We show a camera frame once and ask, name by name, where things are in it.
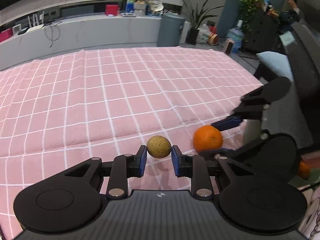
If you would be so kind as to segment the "orange tangerine back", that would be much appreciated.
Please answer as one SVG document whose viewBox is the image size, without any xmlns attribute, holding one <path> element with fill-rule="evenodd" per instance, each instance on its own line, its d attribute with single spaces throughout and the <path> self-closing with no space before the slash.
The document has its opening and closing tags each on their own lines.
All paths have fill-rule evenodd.
<svg viewBox="0 0 320 240">
<path fill-rule="evenodd" d="M 217 150 L 223 145 L 221 132 L 211 126 L 206 125 L 198 128 L 193 135 L 193 147 L 196 152 Z"/>
</svg>

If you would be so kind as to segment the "orange tangerine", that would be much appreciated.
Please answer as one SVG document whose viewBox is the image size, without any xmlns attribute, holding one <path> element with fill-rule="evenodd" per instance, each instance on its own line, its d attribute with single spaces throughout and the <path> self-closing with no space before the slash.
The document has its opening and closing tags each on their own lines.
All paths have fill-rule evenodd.
<svg viewBox="0 0 320 240">
<path fill-rule="evenodd" d="M 221 132 L 211 126 L 206 125 L 198 128 L 193 135 L 193 147 L 196 152 L 217 150 L 223 145 Z"/>
<path fill-rule="evenodd" d="M 307 165 L 303 160 L 300 161 L 297 175 L 304 180 L 307 180 L 312 172 L 312 168 Z"/>
</svg>

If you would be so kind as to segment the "brown longan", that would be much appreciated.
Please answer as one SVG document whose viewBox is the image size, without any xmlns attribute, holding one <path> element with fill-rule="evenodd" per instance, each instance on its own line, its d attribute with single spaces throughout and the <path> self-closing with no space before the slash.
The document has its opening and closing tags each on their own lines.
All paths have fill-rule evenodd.
<svg viewBox="0 0 320 240">
<path fill-rule="evenodd" d="M 171 153 L 170 141 L 160 135 L 151 137 L 146 146 L 149 155 L 156 159 L 166 158 Z"/>
</svg>

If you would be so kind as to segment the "light blue cushion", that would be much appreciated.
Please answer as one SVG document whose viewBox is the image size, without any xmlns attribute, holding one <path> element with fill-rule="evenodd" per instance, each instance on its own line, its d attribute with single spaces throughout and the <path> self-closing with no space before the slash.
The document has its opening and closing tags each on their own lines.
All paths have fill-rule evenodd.
<svg viewBox="0 0 320 240">
<path fill-rule="evenodd" d="M 254 76 L 258 80 L 263 77 L 266 81 L 270 81 L 278 76 L 283 76 L 293 81 L 290 63 L 286 55 L 273 51 L 265 51 L 257 53 L 256 56 L 259 60 L 259 66 Z"/>
</svg>

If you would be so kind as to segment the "small white heater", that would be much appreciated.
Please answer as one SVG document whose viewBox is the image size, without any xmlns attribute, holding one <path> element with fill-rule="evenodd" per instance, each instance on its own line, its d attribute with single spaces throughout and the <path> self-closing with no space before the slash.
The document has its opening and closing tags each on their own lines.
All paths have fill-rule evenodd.
<svg viewBox="0 0 320 240">
<path fill-rule="evenodd" d="M 227 38 L 224 45 L 224 53 L 226 55 L 229 55 L 232 52 L 233 47 L 234 47 L 234 41 L 231 38 Z"/>
</svg>

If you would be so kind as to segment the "blue water jug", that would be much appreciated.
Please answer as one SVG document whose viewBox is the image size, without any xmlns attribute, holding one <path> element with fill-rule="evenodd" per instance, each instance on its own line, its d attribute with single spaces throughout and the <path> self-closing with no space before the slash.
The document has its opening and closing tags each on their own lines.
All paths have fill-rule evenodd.
<svg viewBox="0 0 320 240">
<path fill-rule="evenodd" d="M 242 32 L 243 20 L 238 20 L 236 27 L 229 29 L 227 32 L 227 38 L 233 40 L 234 45 L 232 52 L 237 53 L 242 46 L 242 39 L 244 38 L 244 33 Z"/>
</svg>

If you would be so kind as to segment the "white plastic bag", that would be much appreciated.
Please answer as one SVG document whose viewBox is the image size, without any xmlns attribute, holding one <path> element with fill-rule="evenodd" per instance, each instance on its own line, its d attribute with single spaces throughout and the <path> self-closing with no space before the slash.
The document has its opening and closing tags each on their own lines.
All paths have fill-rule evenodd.
<svg viewBox="0 0 320 240">
<path fill-rule="evenodd" d="M 196 38 L 196 43 L 198 44 L 206 44 L 208 43 L 208 40 L 210 36 L 212 35 L 212 32 L 210 31 L 210 28 L 208 25 L 203 24 L 198 28 L 198 35 Z"/>
</svg>

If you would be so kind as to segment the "pink checked tablecloth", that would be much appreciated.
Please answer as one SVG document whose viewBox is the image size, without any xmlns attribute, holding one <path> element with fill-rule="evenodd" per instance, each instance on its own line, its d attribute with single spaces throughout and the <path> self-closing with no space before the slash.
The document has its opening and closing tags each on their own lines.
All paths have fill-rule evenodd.
<svg viewBox="0 0 320 240">
<path fill-rule="evenodd" d="M 319 184 L 303 189 L 232 158 L 205 160 L 210 200 L 192 197 L 171 154 L 148 150 L 129 196 L 106 196 L 106 162 L 156 135 L 199 155 L 195 131 L 261 86 L 224 53 L 181 47 L 81 50 L 1 72 L 1 239 L 319 239 Z M 300 107 L 294 83 L 281 109 L 309 165 L 319 111 Z M 260 121 L 220 132 L 221 148 L 237 150 Z"/>
</svg>

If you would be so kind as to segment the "potted long-leaf plant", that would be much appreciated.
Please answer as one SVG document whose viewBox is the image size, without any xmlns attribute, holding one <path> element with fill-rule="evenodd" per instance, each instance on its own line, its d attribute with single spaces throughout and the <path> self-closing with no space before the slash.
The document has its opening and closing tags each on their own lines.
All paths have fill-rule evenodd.
<svg viewBox="0 0 320 240">
<path fill-rule="evenodd" d="M 199 34 L 199 28 L 202 22 L 211 17 L 217 17 L 217 15 L 210 14 L 211 11 L 223 8 L 223 5 L 213 8 L 208 8 L 207 3 L 209 0 L 205 0 L 204 3 L 199 6 L 197 3 L 193 6 L 191 0 L 181 0 L 183 6 L 185 7 L 185 16 L 190 22 L 190 30 L 186 42 L 188 44 L 195 45 L 196 39 Z"/>
</svg>

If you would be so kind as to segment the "grey pedal trash bin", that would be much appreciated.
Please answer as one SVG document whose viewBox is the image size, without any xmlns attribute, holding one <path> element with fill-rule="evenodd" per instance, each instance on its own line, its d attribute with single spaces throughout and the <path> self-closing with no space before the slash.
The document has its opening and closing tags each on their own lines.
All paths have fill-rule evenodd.
<svg viewBox="0 0 320 240">
<path fill-rule="evenodd" d="M 176 47 L 180 43 L 185 18 L 181 15 L 164 13 L 162 15 L 157 46 Z"/>
</svg>

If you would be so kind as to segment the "person in background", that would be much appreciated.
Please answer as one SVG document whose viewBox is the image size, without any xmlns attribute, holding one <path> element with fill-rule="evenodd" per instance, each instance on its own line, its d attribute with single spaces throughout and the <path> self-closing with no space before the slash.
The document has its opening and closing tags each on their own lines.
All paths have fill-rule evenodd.
<svg viewBox="0 0 320 240">
<path fill-rule="evenodd" d="M 297 6 L 297 0 L 287 0 L 287 3 L 290 8 L 287 11 L 282 11 L 279 16 L 280 23 L 284 28 L 300 21 L 300 9 Z"/>
</svg>

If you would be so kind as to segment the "green ivy plant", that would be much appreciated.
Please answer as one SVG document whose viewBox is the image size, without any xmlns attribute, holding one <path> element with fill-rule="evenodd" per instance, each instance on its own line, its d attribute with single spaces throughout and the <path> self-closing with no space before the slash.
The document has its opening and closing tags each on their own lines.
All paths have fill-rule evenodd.
<svg viewBox="0 0 320 240">
<path fill-rule="evenodd" d="M 238 19 L 242 20 L 242 32 L 244 33 L 245 39 L 247 39 L 248 34 L 253 31 L 251 22 L 258 10 L 263 6 L 263 0 L 238 0 Z"/>
</svg>

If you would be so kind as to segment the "red box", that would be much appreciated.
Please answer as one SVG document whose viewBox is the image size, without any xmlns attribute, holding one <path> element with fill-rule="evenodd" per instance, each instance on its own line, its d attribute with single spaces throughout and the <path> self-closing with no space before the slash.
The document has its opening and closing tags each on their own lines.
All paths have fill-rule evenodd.
<svg viewBox="0 0 320 240">
<path fill-rule="evenodd" d="M 116 17 L 119 14 L 119 5 L 117 4 L 105 5 L 105 14 L 108 17 Z"/>
</svg>

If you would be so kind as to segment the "white wifi router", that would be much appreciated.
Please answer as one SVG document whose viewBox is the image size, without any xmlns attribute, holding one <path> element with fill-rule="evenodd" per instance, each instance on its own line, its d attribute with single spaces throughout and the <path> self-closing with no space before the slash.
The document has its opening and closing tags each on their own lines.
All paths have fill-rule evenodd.
<svg viewBox="0 0 320 240">
<path fill-rule="evenodd" d="M 34 13 L 32 16 L 28 16 L 28 29 L 26 33 L 39 30 L 44 26 L 44 11 L 40 14 Z"/>
</svg>

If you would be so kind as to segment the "pink storage box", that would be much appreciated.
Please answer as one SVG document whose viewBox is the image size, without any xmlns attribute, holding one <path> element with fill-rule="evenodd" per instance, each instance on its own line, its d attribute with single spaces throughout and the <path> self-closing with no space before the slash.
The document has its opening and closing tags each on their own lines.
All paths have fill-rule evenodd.
<svg viewBox="0 0 320 240">
<path fill-rule="evenodd" d="M 13 32 L 12 32 L 12 29 L 9 28 L 9 29 L 6 29 L 2 32 L 0 32 L 0 42 L 3 42 L 9 38 L 11 38 L 13 36 Z"/>
</svg>

